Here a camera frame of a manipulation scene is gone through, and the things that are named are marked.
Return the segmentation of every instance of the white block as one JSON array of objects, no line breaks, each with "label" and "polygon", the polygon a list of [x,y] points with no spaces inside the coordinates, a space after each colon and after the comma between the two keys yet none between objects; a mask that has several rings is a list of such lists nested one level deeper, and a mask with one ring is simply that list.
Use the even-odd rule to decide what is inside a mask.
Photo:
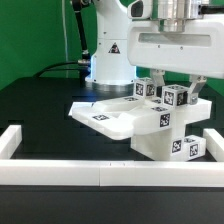
[{"label": "white block", "polygon": [[176,107],[176,123],[191,124],[194,122],[210,118],[212,102],[204,99],[198,99],[195,105],[183,105]]},{"label": "white block", "polygon": [[99,186],[99,162],[2,160],[1,185]]},{"label": "white block", "polygon": [[134,96],[115,98],[110,100],[97,101],[93,108],[100,112],[128,111],[139,105],[143,105],[144,99],[138,99]]},{"label": "white block", "polygon": [[119,119],[134,126],[135,135],[146,135],[172,127],[173,111],[165,107],[144,107],[121,113]]},{"label": "white block", "polygon": [[187,104],[188,88],[180,85],[163,86],[162,104],[169,107],[179,107]]},{"label": "white block", "polygon": [[152,98],[156,96],[156,88],[151,78],[135,79],[133,96],[137,98]]},{"label": "white block", "polygon": [[224,164],[135,162],[136,186],[223,187]]},{"label": "white block", "polygon": [[117,119],[106,113],[100,113],[94,108],[74,108],[72,116],[114,140],[130,138],[134,134],[133,125],[130,122]]},{"label": "white block", "polygon": [[134,186],[135,163],[131,161],[101,162],[100,186]]},{"label": "white block", "polygon": [[0,159],[10,159],[21,141],[21,126],[10,125],[0,137]]},{"label": "white block", "polygon": [[218,162],[224,162],[224,139],[215,129],[204,129],[206,147]]},{"label": "white block", "polygon": [[69,116],[72,116],[72,110],[73,108],[79,108],[79,107],[92,107],[93,106],[93,102],[73,102],[71,109],[69,111]]}]

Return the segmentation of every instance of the black tabletop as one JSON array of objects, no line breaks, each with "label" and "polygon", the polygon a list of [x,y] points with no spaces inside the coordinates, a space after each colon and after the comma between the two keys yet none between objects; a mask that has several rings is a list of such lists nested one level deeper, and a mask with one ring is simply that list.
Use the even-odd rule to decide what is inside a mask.
[{"label": "black tabletop", "polygon": [[[22,78],[0,91],[0,130],[21,124],[23,142],[12,159],[150,160],[68,116],[73,102],[132,95],[80,87],[79,80]],[[211,119],[188,125],[224,135],[224,99],[205,86]],[[196,160],[214,161],[207,152]],[[224,189],[161,187],[0,186],[0,223],[223,223]]]}]

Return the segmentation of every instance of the green wall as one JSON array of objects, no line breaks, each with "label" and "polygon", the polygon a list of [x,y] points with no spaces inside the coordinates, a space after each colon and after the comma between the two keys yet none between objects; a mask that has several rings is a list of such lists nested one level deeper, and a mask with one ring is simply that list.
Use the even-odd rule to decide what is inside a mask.
[{"label": "green wall", "polygon": [[[80,58],[81,49],[74,12],[66,1],[69,59]],[[128,5],[133,0],[121,0]],[[224,3],[214,0],[215,4]],[[61,0],[0,1],[0,89],[17,78],[32,76],[47,65],[65,61]],[[89,50],[96,49],[96,15],[94,6],[82,11]],[[142,68],[139,75],[148,74]],[[54,76],[65,77],[59,72]],[[70,72],[70,77],[77,73]],[[187,75],[168,73],[167,80],[188,80]],[[224,95],[224,81],[209,79],[212,87]]]}]

